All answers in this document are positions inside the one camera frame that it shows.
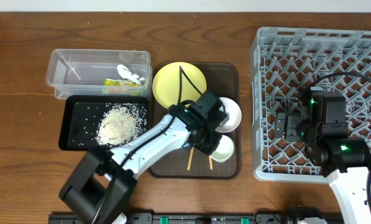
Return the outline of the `white cup green inside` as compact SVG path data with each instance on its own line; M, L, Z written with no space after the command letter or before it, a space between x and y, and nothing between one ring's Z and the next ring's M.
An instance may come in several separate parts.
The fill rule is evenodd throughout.
M211 154L211 159L216 162L226 162L234 153L234 142L228 136L222 136L218 147Z

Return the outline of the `yellow plate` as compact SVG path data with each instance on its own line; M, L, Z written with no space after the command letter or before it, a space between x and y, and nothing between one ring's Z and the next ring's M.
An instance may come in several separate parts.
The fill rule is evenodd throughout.
M180 92L180 68L186 76L181 76L181 100L196 101L207 89L206 78L195 65L186 62L173 62L164 65L155 75L152 91L157 102L164 108L178 103Z

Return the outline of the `pile of rice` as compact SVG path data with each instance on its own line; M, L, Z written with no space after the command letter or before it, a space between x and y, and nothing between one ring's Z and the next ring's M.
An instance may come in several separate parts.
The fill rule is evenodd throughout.
M143 134L137 126L140 121L140 118L124 107L109 111L99 126L96 138L98 144L112 144L116 147L136 139Z

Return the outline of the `white tissue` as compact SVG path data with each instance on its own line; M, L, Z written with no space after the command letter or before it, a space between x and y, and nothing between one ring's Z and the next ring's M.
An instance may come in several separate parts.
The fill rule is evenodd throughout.
M135 83L137 85L141 85L142 82L145 81L145 78L144 77L140 77L138 74L136 73L132 73L130 71L129 68L127 68L125 65L123 64L119 64L117 67L117 72L118 74L125 80L127 81L130 81L132 83Z

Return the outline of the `green snack wrapper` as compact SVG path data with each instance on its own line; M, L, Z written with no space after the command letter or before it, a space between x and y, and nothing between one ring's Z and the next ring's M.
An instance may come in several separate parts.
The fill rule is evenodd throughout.
M141 84L136 84L127 80L105 79L102 94L125 94L140 96L143 87Z

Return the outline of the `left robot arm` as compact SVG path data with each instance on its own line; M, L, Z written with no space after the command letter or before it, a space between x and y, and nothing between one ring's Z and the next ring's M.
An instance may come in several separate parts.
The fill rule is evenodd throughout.
M186 143L210 156L222 138L216 128L228 119L224 103L210 90L196 101L171 105L158 124L135 140L109 151L87 150L58 196L84 223L114 223L140 174Z

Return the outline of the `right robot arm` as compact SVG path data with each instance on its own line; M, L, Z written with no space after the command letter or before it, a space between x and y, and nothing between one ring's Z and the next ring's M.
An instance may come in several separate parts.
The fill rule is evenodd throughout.
M346 99L314 87L299 97L299 113L278 113L275 137L303 142L322 170L345 223L371 223L371 154L362 138L348 135Z

